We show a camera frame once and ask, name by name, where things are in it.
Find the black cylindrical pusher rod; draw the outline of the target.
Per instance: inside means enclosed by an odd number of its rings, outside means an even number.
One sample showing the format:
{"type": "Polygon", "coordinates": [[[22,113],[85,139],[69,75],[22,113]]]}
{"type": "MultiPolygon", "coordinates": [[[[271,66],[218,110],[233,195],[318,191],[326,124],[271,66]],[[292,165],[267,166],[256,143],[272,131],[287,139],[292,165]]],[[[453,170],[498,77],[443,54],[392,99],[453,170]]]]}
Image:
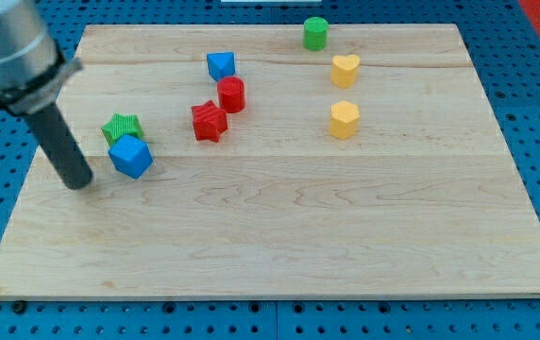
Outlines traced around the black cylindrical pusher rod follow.
{"type": "Polygon", "coordinates": [[[29,130],[68,189],[83,189],[92,182],[93,171],[56,104],[27,114],[24,118],[29,130]]]}

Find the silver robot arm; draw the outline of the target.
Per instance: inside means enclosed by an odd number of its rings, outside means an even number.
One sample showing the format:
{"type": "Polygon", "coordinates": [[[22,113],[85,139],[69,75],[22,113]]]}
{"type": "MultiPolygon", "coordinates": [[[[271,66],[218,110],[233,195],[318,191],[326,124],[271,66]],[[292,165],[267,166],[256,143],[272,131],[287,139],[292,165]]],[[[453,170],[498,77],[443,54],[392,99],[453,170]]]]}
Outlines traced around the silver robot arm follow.
{"type": "Polygon", "coordinates": [[[82,65],[66,59],[29,0],[0,0],[0,111],[25,120],[71,190],[86,187],[93,171],[57,106],[63,84],[82,65]]]}

